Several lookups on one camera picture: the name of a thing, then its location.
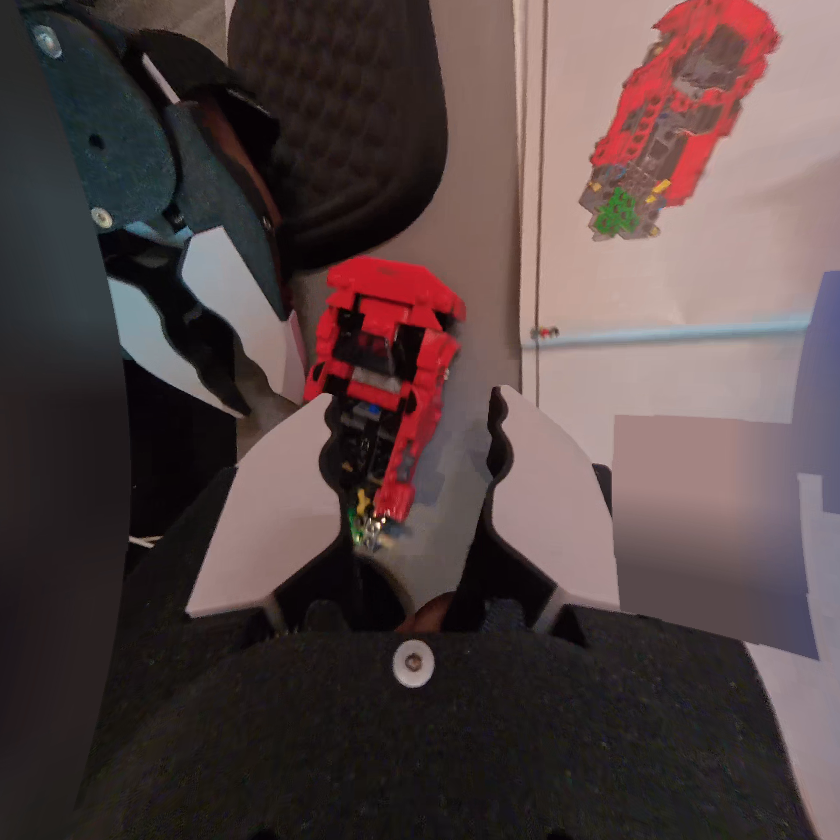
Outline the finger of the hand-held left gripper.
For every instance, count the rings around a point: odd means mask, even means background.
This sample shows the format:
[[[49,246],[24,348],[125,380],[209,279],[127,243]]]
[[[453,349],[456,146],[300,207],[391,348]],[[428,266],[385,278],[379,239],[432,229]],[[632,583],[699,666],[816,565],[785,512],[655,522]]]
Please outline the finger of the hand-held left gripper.
[[[223,227],[192,236],[182,280],[209,311],[226,321],[271,390],[291,399],[291,321],[282,320]]]
[[[231,328],[158,266],[109,261],[108,285],[122,350],[163,383],[233,417],[251,413],[235,382]]]

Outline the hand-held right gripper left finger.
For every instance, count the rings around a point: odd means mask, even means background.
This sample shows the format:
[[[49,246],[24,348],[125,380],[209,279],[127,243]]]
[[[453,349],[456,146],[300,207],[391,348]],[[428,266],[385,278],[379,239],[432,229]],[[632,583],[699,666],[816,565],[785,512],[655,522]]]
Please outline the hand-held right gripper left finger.
[[[339,492],[322,472],[333,397],[321,394],[270,430],[241,459],[185,606],[189,617],[254,609],[296,617],[304,576],[349,546]]]

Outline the red lego car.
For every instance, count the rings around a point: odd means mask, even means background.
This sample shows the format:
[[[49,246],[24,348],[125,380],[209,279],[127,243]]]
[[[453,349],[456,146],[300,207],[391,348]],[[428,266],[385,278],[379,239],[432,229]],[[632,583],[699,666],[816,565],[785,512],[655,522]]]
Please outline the red lego car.
[[[415,499],[417,463],[443,412],[452,333],[466,305],[429,269],[369,256],[333,266],[305,403],[339,412],[339,485],[358,550],[390,548]]]

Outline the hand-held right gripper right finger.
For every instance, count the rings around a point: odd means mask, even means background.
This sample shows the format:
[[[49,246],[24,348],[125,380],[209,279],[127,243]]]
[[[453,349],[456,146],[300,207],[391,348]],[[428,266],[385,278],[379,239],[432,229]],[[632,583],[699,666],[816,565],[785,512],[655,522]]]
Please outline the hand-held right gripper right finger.
[[[619,613],[613,516],[600,472],[572,436],[508,385],[490,395],[491,481],[463,571],[463,629],[491,602],[554,630],[566,606]]]

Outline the lego instruction booklet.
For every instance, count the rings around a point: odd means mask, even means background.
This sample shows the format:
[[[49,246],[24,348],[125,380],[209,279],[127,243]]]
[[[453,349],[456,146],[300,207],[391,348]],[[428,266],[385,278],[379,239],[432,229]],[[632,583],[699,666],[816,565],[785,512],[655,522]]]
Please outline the lego instruction booklet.
[[[516,2],[522,389],[803,332],[838,268],[838,2]]]

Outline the dark cloth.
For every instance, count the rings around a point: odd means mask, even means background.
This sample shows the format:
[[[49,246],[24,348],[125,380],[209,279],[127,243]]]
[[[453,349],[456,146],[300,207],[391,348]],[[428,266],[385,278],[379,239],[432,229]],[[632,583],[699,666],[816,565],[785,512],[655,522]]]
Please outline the dark cloth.
[[[131,462],[127,577],[217,474],[235,465],[236,420],[123,362]]]

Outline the person's left hand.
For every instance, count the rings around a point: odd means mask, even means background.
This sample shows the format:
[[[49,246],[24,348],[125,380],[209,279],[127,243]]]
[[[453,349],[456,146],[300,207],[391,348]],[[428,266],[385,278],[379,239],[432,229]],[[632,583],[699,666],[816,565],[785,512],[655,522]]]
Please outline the person's left hand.
[[[262,174],[250,159],[214,94],[203,91],[196,98],[196,104],[203,128],[209,132],[225,161],[234,167],[236,173],[242,175],[248,189],[259,195],[258,209],[262,224],[274,235],[281,223],[281,215]]]

